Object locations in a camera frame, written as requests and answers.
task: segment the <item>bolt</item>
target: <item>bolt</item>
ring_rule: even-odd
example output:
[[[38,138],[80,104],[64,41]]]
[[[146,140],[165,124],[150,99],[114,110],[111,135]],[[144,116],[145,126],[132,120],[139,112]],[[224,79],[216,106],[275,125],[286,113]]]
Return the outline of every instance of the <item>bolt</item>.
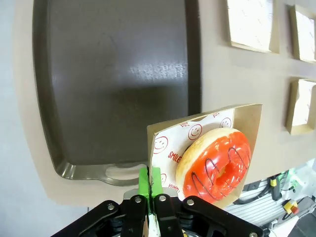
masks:
[[[110,211],[112,211],[112,210],[114,209],[114,206],[113,206],[112,204],[110,204],[110,205],[108,205],[108,209],[109,209]]]
[[[140,197],[135,198],[135,202],[140,203],[142,199]]]
[[[194,201],[192,199],[187,200],[187,205],[192,206],[194,204]]]
[[[166,199],[167,199],[167,198],[166,198],[164,195],[162,195],[162,196],[159,197],[159,201],[166,201]]]
[[[249,237],[258,237],[257,233],[251,232]]]

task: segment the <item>donut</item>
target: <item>donut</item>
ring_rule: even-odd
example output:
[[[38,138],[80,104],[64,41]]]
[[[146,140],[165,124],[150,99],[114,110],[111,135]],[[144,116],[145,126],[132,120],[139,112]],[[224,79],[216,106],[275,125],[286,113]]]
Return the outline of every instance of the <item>donut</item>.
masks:
[[[183,154],[176,170],[185,197],[213,203],[241,182],[251,160],[246,136],[234,128],[217,128],[198,138]]]

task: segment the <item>donut hole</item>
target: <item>donut hole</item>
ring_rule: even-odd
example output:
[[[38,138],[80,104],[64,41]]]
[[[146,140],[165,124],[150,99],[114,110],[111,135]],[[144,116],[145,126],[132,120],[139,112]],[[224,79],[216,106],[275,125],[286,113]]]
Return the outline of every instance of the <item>donut hole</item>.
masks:
[[[225,165],[220,171],[215,180],[215,184],[217,186],[223,186],[228,180],[231,180],[234,175],[234,165],[232,163],[228,163]]]

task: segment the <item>gray wall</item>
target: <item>gray wall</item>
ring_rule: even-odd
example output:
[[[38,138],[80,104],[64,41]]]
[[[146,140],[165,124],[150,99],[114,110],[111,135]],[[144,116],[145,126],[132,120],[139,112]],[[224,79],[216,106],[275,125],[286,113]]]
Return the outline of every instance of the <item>gray wall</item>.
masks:
[[[33,165],[12,78],[14,3],[0,0],[0,237],[45,237],[87,208],[49,200]]]

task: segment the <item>baking tray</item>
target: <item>baking tray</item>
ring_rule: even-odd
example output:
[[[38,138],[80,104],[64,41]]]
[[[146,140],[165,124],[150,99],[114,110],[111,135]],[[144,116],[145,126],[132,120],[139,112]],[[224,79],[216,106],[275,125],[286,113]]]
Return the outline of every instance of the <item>baking tray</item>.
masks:
[[[118,186],[149,124],[200,112],[197,0],[35,0],[39,110],[56,172]]]

